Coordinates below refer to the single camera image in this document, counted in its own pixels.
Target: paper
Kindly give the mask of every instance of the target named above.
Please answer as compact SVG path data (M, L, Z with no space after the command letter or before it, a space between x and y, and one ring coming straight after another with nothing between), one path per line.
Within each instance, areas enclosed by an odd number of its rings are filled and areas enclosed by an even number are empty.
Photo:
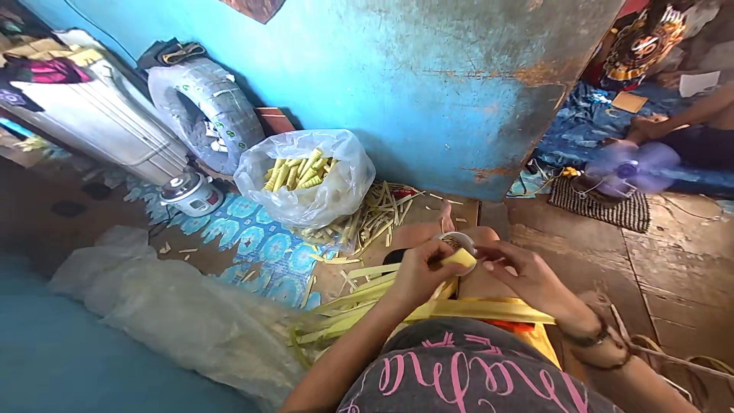
M711 72L701 74L683 74L680 75L680 86L678 90L684 98L689 98L698 92L703 92L709 87L714 87L719 83L719 75L722 72Z
M647 98L637 96L629 92L619 92L617 97L611 102L613 107L626 110L627 112L637 113L642 109L642 105L647 101Z

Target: white appliance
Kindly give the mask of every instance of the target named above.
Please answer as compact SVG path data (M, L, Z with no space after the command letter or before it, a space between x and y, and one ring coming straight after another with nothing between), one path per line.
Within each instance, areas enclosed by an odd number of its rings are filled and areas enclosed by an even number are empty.
M186 146L153 104L109 60L87 68L95 79L86 83L12 82L45 112L2 106L69 146L153 184L180 175L186 167Z
M225 197L211 184L211 177L198 172L184 172L161 189L161 205L173 205L189 217L211 214Z

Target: plastic-wrapped tire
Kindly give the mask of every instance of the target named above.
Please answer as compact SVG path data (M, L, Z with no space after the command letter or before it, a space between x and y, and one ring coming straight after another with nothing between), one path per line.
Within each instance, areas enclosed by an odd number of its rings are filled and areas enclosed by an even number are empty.
M265 139L252 105L233 77L206 58L149 70L148 89L168 126L211 169L233 175L242 152ZM204 117L217 128L227 152L211 148Z

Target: bracelet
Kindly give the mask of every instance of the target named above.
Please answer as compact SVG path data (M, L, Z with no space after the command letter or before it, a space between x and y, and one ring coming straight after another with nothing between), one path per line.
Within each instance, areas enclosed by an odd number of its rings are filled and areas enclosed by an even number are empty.
M609 337L609 324L607 324L604 318L600 316L599 314L597 314L596 312L594 312L594 315L599 320L599 324L601 324L601 330L599 330L599 334L597 334L596 336L580 338L580 337L574 337L571 334L567 334L563 330L561 330L561 333L563 333L563 335L568 340L570 340L571 342L573 342L574 344L576 344L579 347L588 348L594 345L601 344L601 342L604 341L605 338Z
M610 337L611 336L609 334L609 324L607 324L607 322L604 320L604 318L601 315L599 315L593 309L591 309L591 310L594 313L594 315L596 316L597 320L599 320L599 324L601 325L601 328L599 330L599 334L597 334L597 335L595 335L593 337L574 337L574 336L572 336L570 334L567 334L565 331L561 330L561 333L563 333L563 335L569 341L573 342L574 344L576 344L578 347L581 347L581 348L590 348L590 347L593 347L595 345L599 345L604 340L606 340L607 337ZM620 350L622 349L622 345L620 345L618 342L616 342L616 340L614 341L614 344ZM593 368L595 370L602 370L602 371L618 370L618 369L621 369L622 367L626 366L627 363L629 363L630 360L632 359L632 355L633 354L632 354L632 352L630 352L630 348L628 346L625 346L625 350L626 350L626 352L625 352L625 358L620 363L613 364L612 366L608 366L608 367L602 367L602 366L598 366L596 364L591 364L591 363L588 363L588 362L584 362L583 360L579 359L578 357L576 357L576 359L581 364L583 364L584 366Z
M594 370L611 371L611 370L619 370L622 367L626 366L627 363L629 363L630 360L632 359L632 355L633 354L630 352L630 349L628 348L627 349L627 354L625 355L625 359L622 360L621 363L614 364L614 365L609 366L609 367L601 367L601 366L597 366L596 364L591 364L591 363L583 362L583 361L579 360L578 357L576 359L578 360L579 363L581 363L581 364L583 364L583 365L585 365L587 367L590 367L590 368L592 368Z

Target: rice cooker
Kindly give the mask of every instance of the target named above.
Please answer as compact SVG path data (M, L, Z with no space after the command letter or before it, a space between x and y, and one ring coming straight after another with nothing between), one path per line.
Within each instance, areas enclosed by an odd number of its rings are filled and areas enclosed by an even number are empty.
M198 172L184 172L161 190L161 205L173 205L189 217L210 214L223 201L224 195L211 184L211 177Z

